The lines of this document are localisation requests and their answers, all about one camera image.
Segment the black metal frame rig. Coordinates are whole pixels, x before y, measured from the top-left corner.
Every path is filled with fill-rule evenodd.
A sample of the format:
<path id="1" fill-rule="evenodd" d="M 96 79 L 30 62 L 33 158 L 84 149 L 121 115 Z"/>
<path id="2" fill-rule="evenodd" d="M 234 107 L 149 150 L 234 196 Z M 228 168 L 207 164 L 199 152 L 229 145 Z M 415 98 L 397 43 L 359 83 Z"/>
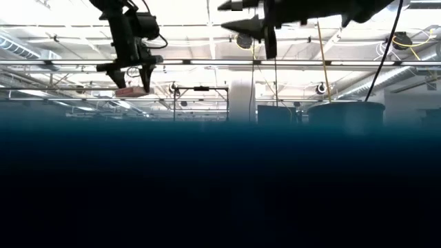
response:
<path id="1" fill-rule="evenodd" d="M 229 120 L 229 88 L 228 87 L 210 87 L 210 86 L 194 86 L 194 87 L 179 87 L 176 86 L 175 84 L 173 84 L 173 121 L 176 120 L 176 102 L 178 100 L 178 98 L 176 97 L 177 92 L 179 90 L 183 90 L 183 92 L 180 94 L 180 96 L 183 96 L 188 90 L 192 90 L 195 92 L 208 92 L 210 90 L 215 91 L 226 103 L 227 103 L 227 107 L 226 107 L 226 120 Z M 220 90 L 224 90 L 226 92 L 226 97 L 224 97 L 221 93 Z"/>

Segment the long ceiling light bar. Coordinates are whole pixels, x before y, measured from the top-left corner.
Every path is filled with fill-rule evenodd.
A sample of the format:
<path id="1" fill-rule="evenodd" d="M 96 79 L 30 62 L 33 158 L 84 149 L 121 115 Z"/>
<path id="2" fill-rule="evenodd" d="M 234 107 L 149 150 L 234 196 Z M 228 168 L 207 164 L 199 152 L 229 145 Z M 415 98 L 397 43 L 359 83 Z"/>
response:
<path id="1" fill-rule="evenodd" d="M 0 60 L 0 65 L 101 65 L 111 63 L 111 60 Z M 166 59 L 160 65 L 274 65 L 274 61 L 264 60 L 213 60 L 213 59 Z M 286 66 L 321 66 L 318 60 L 277 60 L 277 65 Z M 325 61 L 326 66 L 353 66 L 374 67 L 380 61 Z M 385 61 L 387 67 L 413 66 L 413 67 L 441 67 L 441 61 Z"/>

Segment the black bucket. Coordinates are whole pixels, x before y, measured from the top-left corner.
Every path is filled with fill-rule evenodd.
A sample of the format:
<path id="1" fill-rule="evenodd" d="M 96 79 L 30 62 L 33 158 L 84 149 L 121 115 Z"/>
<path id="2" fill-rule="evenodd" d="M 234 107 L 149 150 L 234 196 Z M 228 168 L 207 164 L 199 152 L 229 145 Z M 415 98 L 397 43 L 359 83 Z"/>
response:
<path id="1" fill-rule="evenodd" d="M 309 125 L 343 134 L 365 135 L 384 127 L 385 106 L 376 102 L 330 103 L 311 107 Z"/>

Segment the blue bottle-shaped toy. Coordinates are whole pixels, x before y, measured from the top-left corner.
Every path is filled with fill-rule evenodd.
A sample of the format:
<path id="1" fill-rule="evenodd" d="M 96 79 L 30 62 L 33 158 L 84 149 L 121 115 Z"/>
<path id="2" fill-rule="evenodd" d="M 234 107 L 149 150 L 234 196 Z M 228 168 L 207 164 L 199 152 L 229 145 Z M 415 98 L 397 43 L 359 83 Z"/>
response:
<path id="1" fill-rule="evenodd" d="M 441 248 L 441 134 L 4 123 L 0 248 Z"/>

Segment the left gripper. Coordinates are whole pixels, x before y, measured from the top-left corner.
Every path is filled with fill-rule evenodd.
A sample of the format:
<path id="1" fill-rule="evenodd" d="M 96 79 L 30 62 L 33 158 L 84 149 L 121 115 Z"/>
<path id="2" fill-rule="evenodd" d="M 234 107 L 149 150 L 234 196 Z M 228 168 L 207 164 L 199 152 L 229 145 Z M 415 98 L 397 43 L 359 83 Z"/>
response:
<path id="1" fill-rule="evenodd" d="M 106 74 L 116 84 L 118 89 L 126 88 L 125 72 L 121 68 L 142 65 L 139 70 L 144 91 L 150 93 L 151 76 L 156 64 L 163 62 L 161 55 L 152 55 L 141 37 L 136 37 L 132 30 L 134 15 L 108 16 L 107 21 L 112 34 L 112 46 L 116 58 L 111 63 L 96 66 L 98 72 Z"/>

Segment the silver ventilation duct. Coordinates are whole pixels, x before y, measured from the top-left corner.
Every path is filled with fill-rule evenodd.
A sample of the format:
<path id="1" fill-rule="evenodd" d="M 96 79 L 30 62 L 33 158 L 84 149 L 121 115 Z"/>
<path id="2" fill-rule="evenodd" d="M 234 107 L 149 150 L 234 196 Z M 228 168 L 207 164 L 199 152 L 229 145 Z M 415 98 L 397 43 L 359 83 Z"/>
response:
<path id="1" fill-rule="evenodd" d="M 52 50 L 34 47 L 4 32 L 0 32 L 0 50 L 5 50 L 25 60 L 52 61 L 62 59 L 60 55 Z"/>
<path id="2" fill-rule="evenodd" d="M 415 76 L 441 76 L 441 41 L 418 53 L 420 61 L 394 61 L 391 70 L 381 71 L 377 76 L 373 94 L 378 90 L 389 87 L 393 84 L 405 81 Z M 366 97 L 371 89 L 371 83 L 375 74 L 368 76 L 343 91 L 334 94 L 332 99 L 348 99 L 351 97 Z"/>

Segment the pink-backed playing card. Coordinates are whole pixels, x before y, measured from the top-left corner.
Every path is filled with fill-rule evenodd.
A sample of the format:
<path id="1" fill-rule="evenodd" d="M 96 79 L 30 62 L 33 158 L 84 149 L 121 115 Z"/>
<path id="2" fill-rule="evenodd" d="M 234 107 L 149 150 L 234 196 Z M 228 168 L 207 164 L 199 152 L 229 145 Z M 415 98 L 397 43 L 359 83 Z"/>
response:
<path id="1" fill-rule="evenodd" d="M 142 96 L 147 96 L 149 94 L 143 87 L 132 86 L 117 89 L 115 92 L 115 97 L 117 98 L 139 98 Z"/>

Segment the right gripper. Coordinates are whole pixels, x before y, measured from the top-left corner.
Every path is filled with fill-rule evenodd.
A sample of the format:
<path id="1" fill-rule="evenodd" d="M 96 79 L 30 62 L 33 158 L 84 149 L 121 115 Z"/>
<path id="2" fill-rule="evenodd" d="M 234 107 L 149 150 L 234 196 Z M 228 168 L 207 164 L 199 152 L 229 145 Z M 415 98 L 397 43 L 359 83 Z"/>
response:
<path id="1" fill-rule="evenodd" d="M 259 6 L 262 0 L 227 0 L 220 4 L 217 10 L 242 11 Z M 284 23 L 300 22 L 302 25 L 308 19 L 328 17 L 342 14 L 345 11 L 344 0 L 264 0 L 264 19 L 258 15 L 251 19 L 242 19 L 222 23 L 220 26 L 227 30 L 246 34 L 253 39 L 265 40 L 267 59 L 277 56 L 275 29 L 280 29 Z"/>

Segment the white pillar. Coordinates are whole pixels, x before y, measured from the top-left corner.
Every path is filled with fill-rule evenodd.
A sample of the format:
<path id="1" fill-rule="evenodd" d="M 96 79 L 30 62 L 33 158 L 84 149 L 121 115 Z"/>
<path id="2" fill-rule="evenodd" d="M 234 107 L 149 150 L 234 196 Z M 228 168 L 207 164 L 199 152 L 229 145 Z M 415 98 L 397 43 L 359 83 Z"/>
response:
<path id="1" fill-rule="evenodd" d="M 235 123 L 256 121 L 256 93 L 250 79 L 234 79 L 229 84 L 229 119 Z"/>

